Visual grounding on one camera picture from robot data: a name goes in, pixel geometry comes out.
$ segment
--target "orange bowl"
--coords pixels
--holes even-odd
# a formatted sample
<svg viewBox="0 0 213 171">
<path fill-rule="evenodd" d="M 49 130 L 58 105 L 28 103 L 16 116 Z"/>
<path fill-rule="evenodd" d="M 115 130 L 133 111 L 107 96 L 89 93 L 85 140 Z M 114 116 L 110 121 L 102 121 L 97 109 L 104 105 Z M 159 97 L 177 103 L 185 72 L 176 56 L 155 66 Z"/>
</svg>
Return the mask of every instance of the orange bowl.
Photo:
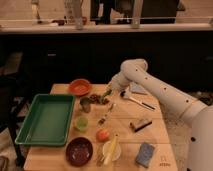
<svg viewBox="0 0 213 171">
<path fill-rule="evenodd" d="M 76 96 L 83 96 L 88 94 L 92 89 L 91 83 L 86 79 L 73 80 L 69 85 L 69 93 Z"/>
</svg>

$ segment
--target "dark red bowl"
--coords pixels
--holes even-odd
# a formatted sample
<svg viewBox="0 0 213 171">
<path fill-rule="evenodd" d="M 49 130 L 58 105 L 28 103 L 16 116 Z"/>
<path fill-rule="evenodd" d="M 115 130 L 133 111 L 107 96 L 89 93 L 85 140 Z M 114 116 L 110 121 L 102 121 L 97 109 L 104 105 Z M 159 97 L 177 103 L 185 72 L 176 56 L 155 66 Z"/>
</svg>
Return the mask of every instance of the dark red bowl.
<svg viewBox="0 0 213 171">
<path fill-rule="evenodd" d="M 66 149 L 67 161 L 78 167 L 85 165 L 91 159 L 92 154 L 92 143 L 84 137 L 73 139 Z"/>
</svg>

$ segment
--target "red object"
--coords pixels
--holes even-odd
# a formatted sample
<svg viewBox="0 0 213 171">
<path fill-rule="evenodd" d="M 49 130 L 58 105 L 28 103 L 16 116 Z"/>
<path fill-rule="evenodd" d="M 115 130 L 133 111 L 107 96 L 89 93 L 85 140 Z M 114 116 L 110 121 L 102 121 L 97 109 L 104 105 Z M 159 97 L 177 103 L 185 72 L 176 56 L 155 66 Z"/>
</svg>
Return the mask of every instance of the red object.
<svg viewBox="0 0 213 171">
<path fill-rule="evenodd" d="M 110 133 L 106 128 L 102 128 L 102 129 L 98 130 L 98 132 L 96 133 L 96 138 L 100 142 L 108 141 L 109 136 L 110 136 Z"/>
<path fill-rule="evenodd" d="M 69 85 L 69 93 L 76 96 L 83 96 L 89 93 L 92 89 L 91 83 L 86 79 L 76 79 Z"/>
</svg>

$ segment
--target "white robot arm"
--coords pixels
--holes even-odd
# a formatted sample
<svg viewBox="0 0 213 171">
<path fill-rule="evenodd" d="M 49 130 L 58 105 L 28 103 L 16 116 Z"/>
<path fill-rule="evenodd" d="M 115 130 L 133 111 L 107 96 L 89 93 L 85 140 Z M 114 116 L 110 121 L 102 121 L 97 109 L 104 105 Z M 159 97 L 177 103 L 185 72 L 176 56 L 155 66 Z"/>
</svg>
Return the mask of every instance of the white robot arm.
<svg viewBox="0 0 213 171">
<path fill-rule="evenodd" d="M 187 171 L 213 170 L 213 106 L 166 84 L 146 72 L 144 59 L 126 60 L 111 82 L 112 90 L 123 91 L 131 81 L 141 84 L 162 104 L 192 127 Z"/>
</svg>

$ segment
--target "plate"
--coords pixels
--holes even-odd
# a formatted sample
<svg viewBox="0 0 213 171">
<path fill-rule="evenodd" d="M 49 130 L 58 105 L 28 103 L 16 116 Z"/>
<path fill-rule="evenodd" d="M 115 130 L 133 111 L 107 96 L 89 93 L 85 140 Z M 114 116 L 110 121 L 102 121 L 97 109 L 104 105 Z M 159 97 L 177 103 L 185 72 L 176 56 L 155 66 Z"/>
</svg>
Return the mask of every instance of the plate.
<svg viewBox="0 0 213 171">
<path fill-rule="evenodd" d="M 92 157 L 92 143 L 84 137 L 78 137 L 72 140 L 66 149 L 66 158 L 73 166 L 83 166 Z"/>
<path fill-rule="evenodd" d="M 103 153 L 104 156 L 106 156 L 106 153 L 107 153 L 107 150 L 109 148 L 110 143 L 111 143 L 111 141 L 107 141 L 103 146 L 102 153 Z M 115 147 L 114 155 L 112 157 L 112 161 L 118 160 L 120 155 L 121 155 L 121 146 L 120 146 L 119 143 L 117 143 L 117 145 Z"/>
<path fill-rule="evenodd" d="M 76 96 L 83 96 L 89 93 L 92 89 L 91 83 L 86 79 L 73 80 L 69 85 L 69 93 Z"/>
</svg>

